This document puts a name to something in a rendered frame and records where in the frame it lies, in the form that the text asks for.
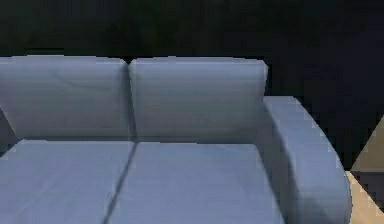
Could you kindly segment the blue grey sofa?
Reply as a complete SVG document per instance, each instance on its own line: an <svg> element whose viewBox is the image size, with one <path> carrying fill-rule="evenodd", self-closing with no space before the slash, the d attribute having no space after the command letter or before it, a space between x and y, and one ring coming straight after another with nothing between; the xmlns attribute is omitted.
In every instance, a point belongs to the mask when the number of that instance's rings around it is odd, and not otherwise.
<svg viewBox="0 0 384 224"><path fill-rule="evenodd" d="M350 224L340 159L267 65L0 57L0 224Z"/></svg>

